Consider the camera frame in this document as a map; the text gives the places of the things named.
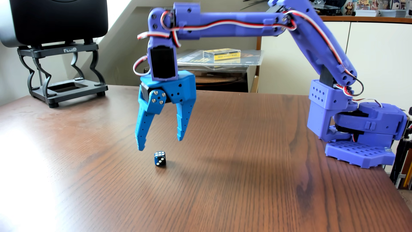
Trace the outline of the blue purple gripper body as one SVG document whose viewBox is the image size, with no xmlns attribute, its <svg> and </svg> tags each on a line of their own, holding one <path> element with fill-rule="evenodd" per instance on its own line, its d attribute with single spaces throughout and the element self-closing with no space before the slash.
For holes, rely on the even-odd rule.
<svg viewBox="0 0 412 232">
<path fill-rule="evenodd" d="M 195 77 L 178 71 L 172 36 L 150 36 L 147 47 L 149 73 L 141 77 L 140 102 L 149 103 L 151 91 L 165 92 L 165 102 L 184 103 L 196 99 Z"/>
</svg>

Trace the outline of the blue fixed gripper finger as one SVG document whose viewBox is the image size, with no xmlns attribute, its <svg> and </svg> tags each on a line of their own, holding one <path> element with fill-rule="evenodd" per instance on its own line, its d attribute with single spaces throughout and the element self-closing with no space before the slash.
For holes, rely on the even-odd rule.
<svg viewBox="0 0 412 232">
<path fill-rule="evenodd" d="M 193 106 L 196 102 L 196 99 L 189 99 L 187 101 L 182 101 L 176 104 L 177 108 L 177 139 L 182 141 L 185 133 L 187 132 L 187 127 L 189 119 L 191 117 Z"/>
</svg>

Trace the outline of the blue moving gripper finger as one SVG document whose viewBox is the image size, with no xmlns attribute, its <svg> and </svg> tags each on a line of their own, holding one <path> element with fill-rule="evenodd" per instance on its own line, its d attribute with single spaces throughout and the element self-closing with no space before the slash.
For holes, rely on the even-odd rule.
<svg viewBox="0 0 412 232">
<path fill-rule="evenodd" d="M 163 90 L 152 90 L 148 97 L 146 101 L 143 98 L 143 93 L 139 93 L 139 111 L 135 129 L 135 138 L 139 151 L 144 150 L 146 137 L 153 118 L 156 114 L 159 115 L 161 113 L 167 99 L 166 93 Z"/>
</svg>

